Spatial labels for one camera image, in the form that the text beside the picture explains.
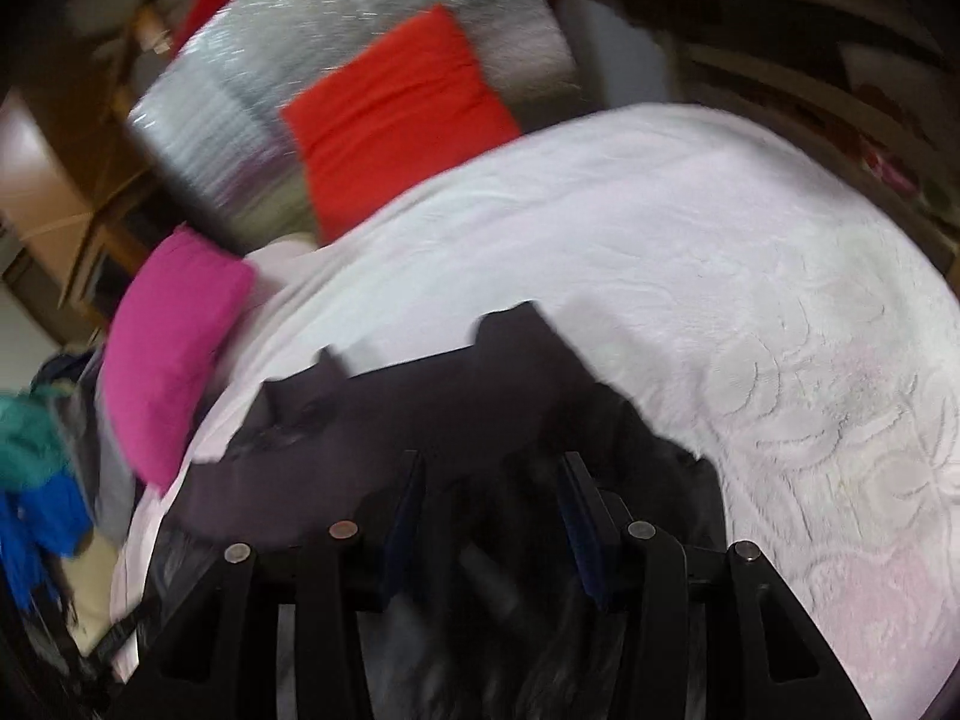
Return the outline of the black jacket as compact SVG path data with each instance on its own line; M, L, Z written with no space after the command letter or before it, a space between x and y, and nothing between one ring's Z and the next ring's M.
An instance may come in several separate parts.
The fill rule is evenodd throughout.
M359 376L322 353L265 382L221 460L185 475L146 585L175 610L242 543L296 605L314 538L350 520L377 717L601 718L622 629L581 574L566 454L630 514L724 543L711 461L656 436L521 304L466 348Z

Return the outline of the blue garment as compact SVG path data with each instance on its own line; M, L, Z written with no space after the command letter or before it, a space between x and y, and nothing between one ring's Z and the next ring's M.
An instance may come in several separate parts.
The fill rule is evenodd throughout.
M37 488L2 493L2 567L14 604L29 613L34 595L60 595L44 557L75 556L93 520L75 476L57 472Z

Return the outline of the magenta pillow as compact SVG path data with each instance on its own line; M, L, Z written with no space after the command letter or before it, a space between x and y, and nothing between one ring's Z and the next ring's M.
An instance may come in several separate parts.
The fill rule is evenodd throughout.
M117 444L143 483L164 491L178 476L218 351L255 282L251 265L179 227L125 291L99 382Z

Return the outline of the white embossed bed blanket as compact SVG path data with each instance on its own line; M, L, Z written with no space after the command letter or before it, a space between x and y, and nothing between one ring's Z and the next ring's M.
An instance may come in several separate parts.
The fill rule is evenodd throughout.
M958 302L882 211L719 110L635 106L519 138L327 247L252 252L256 288L178 476L146 493L110 609L269 380L466 348L530 304L656 436L711 461L866 704L958 710Z

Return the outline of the teal garment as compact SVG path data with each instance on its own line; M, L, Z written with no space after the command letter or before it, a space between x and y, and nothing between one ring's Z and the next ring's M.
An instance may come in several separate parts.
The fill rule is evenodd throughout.
M67 449L53 419L64 390L41 387L3 392L0 413L0 473L3 493L41 488L68 468Z

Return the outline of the grey garment pile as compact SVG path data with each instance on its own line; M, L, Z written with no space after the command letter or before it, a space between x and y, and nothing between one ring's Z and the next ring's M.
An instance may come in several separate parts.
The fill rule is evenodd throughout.
M60 353L44 362L31 385L34 390L55 390L49 410L86 508L104 538L120 548L143 484L128 465L107 416L103 362L102 346L83 353Z

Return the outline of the brown wooden cabinet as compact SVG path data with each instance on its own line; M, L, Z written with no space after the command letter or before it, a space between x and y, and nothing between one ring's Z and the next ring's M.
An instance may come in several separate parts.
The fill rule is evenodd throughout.
M2 103L2 220L59 288L60 307L107 327L181 210L116 117L76 130Z

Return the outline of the red pillow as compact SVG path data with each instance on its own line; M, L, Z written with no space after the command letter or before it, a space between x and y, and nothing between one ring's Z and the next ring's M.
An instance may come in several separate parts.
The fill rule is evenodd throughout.
M281 110L322 239L410 188L521 137L454 13L434 5Z

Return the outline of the silver foil insulation mat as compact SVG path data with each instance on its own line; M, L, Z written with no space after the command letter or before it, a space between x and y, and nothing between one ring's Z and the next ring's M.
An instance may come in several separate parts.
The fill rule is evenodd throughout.
M128 128L226 249L247 254L316 231L281 108L434 4L454 11L524 130L579 112L578 69L547 0L231 0L133 105Z

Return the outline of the wooden bed frame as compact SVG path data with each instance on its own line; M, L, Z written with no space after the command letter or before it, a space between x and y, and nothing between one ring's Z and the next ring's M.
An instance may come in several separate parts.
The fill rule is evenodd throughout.
M771 128L958 278L958 0L592 0L675 93Z

